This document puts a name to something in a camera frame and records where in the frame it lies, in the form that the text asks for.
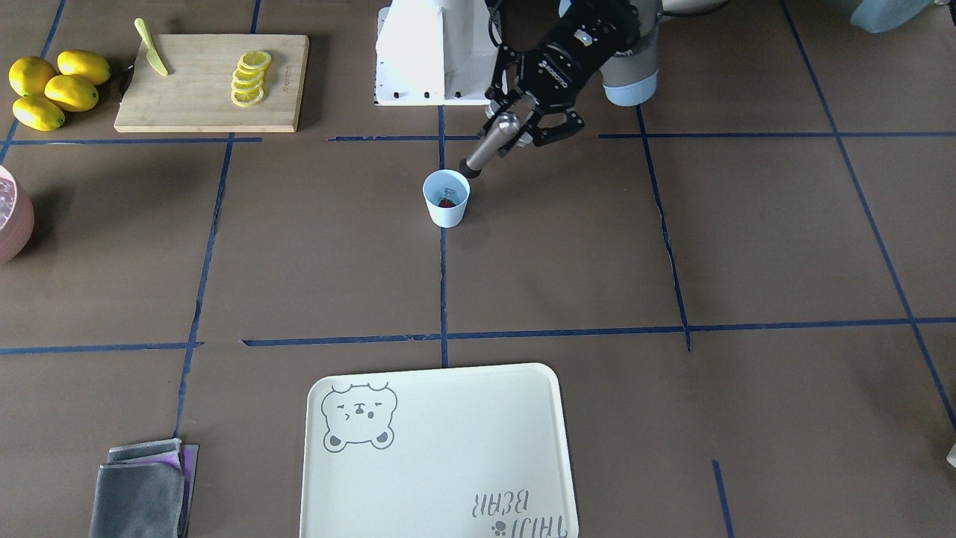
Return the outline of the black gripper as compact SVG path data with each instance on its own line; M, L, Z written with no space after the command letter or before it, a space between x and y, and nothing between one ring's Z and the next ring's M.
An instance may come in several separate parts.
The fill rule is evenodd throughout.
M559 21L532 50L499 45L485 90L485 118L500 115L506 96L533 103L516 147L546 146L586 126L578 96L598 76L608 101L643 102L642 1L565 1Z

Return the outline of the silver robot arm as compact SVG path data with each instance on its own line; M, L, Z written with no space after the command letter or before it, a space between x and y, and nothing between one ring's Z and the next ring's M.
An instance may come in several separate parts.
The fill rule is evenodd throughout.
M482 142L506 153L576 135L585 125L578 95L595 76L614 105L641 105L658 87L662 21L723 7L723 1L560 2L559 20L529 50L498 43Z

